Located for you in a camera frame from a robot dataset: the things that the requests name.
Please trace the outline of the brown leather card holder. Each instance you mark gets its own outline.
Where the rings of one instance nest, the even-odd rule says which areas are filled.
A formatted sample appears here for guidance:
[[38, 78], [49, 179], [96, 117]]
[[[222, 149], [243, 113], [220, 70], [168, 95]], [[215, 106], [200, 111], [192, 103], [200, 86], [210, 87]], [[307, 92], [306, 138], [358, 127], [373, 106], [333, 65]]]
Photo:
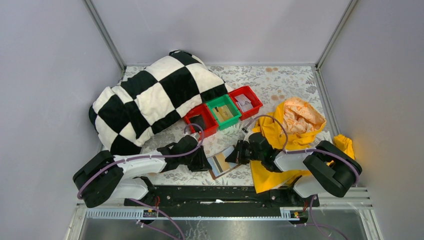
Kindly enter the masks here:
[[234, 146], [230, 146], [227, 149], [207, 158], [211, 169], [209, 170], [211, 178], [216, 180], [230, 171], [240, 167], [240, 164], [233, 162], [227, 162], [226, 158], [230, 156], [235, 150]]

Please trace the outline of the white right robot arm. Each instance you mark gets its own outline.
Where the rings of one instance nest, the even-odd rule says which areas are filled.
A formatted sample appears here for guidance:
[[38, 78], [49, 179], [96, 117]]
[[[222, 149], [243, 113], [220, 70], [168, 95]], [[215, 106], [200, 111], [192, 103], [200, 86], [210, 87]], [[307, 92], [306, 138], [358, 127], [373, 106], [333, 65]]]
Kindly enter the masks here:
[[283, 150], [272, 147], [259, 132], [249, 134], [247, 140], [239, 140], [225, 161], [243, 165], [259, 161], [274, 173], [309, 171], [309, 175], [301, 176], [292, 187], [302, 198], [320, 193], [342, 198], [357, 184], [362, 173], [362, 167], [353, 158], [327, 140], [315, 148]]

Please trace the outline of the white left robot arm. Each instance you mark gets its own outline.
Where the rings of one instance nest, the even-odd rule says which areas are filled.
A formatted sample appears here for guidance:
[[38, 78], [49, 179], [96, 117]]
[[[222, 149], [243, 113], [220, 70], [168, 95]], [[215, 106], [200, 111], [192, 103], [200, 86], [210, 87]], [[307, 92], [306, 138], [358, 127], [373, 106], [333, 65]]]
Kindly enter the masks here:
[[78, 189], [77, 198], [88, 208], [95, 208], [110, 199], [141, 200], [153, 188], [146, 174], [175, 170], [180, 165], [192, 172], [212, 168], [201, 143], [186, 135], [150, 153], [113, 155], [108, 150], [100, 151], [72, 180]]

